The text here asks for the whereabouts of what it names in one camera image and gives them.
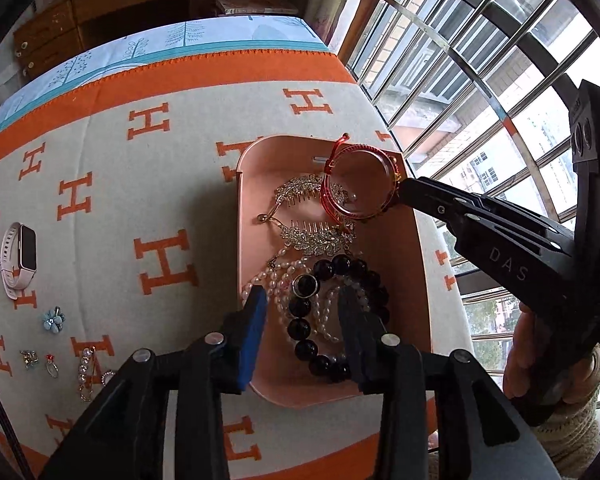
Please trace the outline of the pearl hair clip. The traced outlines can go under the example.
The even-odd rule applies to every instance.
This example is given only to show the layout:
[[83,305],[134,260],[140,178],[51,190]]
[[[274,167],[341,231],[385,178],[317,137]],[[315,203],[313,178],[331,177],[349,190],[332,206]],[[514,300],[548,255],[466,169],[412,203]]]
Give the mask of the pearl hair clip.
[[78,393],[83,402],[93,399],[93,376],[95,374],[95,348],[86,347],[82,350],[78,366]]

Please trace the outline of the cream knit right sleeve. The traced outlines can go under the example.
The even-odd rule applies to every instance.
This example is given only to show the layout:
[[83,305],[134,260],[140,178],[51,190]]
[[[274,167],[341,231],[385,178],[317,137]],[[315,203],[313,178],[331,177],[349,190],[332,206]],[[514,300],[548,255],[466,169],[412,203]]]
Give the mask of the cream knit right sleeve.
[[591,373],[569,393],[572,400],[533,430],[563,479],[577,479],[600,452],[596,405],[600,394],[600,345],[590,357]]

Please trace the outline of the small silver brooch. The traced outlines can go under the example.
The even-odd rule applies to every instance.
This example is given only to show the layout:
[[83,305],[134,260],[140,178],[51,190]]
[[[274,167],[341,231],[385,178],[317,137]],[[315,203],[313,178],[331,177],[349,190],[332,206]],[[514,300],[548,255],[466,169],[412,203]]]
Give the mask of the small silver brooch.
[[34,350],[20,350],[19,353],[27,370],[33,370],[38,366],[40,360]]

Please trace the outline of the orange H pattern blanket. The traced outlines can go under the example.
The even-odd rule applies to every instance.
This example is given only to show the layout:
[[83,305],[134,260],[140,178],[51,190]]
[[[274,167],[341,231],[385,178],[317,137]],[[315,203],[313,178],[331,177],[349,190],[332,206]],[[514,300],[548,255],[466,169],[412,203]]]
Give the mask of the orange H pattern blanket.
[[[0,249],[14,222],[35,230],[38,270],[16,300],[0,272],[0,399],[38,476],[90,405],[78,366],[99,379],[139,348],[186,348],[236,310],[236,167],[269,136],[397,151],[361,88],[327,52],[189,55],[100,78],[0,132]],[[416,212],[432,350],[469,343],[444,241]],[[60,307],[57,335],[43,314]],[[23,364],[20,350],[40,362]],[[283,408],[253,389],[223,399],[233,478],[363,479],[372,472],[378,396]]]

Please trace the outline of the pink smart watch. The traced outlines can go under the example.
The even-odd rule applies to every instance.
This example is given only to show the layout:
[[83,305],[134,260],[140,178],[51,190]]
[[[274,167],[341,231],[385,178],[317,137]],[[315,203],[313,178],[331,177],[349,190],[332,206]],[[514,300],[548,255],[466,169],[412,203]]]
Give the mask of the pink smart watch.
[[0,249],[0,272],[6,296],[18,298],[38,270],[38,240],[35,230],[14,222],[5,232]]

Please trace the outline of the metal window grille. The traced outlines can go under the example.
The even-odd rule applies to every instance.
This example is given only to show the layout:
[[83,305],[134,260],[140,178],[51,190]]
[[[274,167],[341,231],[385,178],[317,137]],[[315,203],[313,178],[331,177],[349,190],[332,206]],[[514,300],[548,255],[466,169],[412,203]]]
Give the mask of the metal window grille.
[[[569,111],[582,81],[600,87],[600,25],[578,0],[361,0],[339,54],[414,179],[506,200],[574,230]],[[460,296],[517,299],[434,220]]]

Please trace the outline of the pink storage tray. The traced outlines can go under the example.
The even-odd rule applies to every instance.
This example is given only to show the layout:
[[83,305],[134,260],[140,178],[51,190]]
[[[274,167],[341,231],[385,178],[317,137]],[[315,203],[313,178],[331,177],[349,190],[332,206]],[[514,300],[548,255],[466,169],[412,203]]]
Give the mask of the pink storage tray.
[[[274,190],[297,174],[317,172],[332,142],[301,136],[269,136],[250,144],[238,159],[238,282],[257,275],[265,261],[282,249],[273,228],[257,222],[272,205]],[[414,212],[396,206],[355,229],[355,248],[379,273],[389,293],[389,330],[420,351],[431,349],[429,294],[422,246]],[[262,399],[283,408],[308,408],[352,398],[354,382],[328,384],[300,362],[279,323],[276,307],[268,318],[251,387]]]

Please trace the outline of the blue patterned bedsheet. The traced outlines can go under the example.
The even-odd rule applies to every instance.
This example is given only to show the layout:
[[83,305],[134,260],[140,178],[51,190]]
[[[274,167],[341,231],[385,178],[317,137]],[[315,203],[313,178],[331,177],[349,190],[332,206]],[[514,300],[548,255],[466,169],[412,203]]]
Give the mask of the blue patterned bedsheet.
[[253,49],[328,47],[293,16],[221,16],[144,30],[69,58],[26,84],[0,107],[0,132],[46,102],[106,76],[189,55]]

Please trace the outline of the stack of books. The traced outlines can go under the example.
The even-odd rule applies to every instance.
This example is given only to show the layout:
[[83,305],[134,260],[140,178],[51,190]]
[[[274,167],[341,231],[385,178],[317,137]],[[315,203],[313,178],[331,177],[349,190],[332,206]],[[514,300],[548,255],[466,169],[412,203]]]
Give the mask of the stack of books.
[[288,0],[215,0],[219,15],[296,16],[298,9]]

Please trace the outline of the wooden desk with drawers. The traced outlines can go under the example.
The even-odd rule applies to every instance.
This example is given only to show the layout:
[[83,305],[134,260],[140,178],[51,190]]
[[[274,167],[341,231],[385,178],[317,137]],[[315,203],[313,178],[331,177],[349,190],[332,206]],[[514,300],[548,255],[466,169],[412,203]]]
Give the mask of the wooden desk with drawers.
[[215,16],[215,0],[52,0],[14,32],[32,80],[69,58],[133,32]]

